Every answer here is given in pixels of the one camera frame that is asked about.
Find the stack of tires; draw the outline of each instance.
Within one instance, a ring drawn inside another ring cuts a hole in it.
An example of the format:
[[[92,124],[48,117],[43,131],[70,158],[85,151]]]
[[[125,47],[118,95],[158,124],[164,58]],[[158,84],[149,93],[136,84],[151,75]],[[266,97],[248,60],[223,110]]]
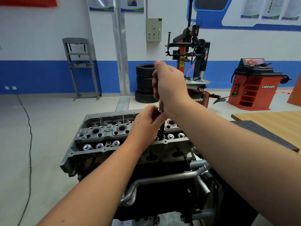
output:
[[[155,68],[153,64],[141,64],[136,66],[137,75],[137,91],[135,92],[135,99],[141,103],[158,102],[153,97],[153,72]]]

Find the blue wall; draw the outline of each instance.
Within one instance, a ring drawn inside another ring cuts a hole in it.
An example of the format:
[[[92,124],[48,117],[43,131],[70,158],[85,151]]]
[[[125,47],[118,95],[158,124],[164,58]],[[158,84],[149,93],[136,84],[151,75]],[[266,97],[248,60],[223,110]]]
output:
[[[293,87],[301,72],[301,61],[266,61],[275,71],[292,80],[283,87]],[[136,66],[153,61],[128,61],[130,91],[136,91]],[[176,67],[176,61],[166,61]],[[230,89],[230,79],[239,61],[208,61],[204,78],[211,81],[209,89]],[[185,73],[191,68],[186,64]],[[103,94],[120,93],[117,61],[95,62],[99,91]],[[80,92],[93,92],[94,85],[89,69],[74,72]],[[0,61],[0,94],[73,93],[74,87],[67,61]]]

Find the wooden table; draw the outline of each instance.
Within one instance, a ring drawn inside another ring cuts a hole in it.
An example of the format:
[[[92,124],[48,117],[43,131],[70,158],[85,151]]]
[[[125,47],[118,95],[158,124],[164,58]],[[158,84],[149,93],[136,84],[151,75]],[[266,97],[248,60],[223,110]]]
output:
[[[301,110],[232,114],[236,121],[253,121],[275,135],[301,148]]]

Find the person's left hand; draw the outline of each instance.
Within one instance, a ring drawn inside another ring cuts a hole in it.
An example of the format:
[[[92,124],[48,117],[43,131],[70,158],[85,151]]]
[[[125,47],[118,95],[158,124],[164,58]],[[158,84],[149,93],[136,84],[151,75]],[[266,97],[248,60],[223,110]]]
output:
[[[158,130],[166,119],[166,114],[160,113],[157,106],[148,105],[136,116],[126,142],[135,144],[142,154],[156,139]]]

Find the control panel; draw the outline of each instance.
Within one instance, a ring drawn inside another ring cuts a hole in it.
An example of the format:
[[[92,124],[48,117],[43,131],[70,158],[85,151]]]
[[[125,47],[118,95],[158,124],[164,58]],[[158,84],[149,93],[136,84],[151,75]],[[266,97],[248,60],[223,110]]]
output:
[[[162,18],[146,18],[146,41],[162,40]]]

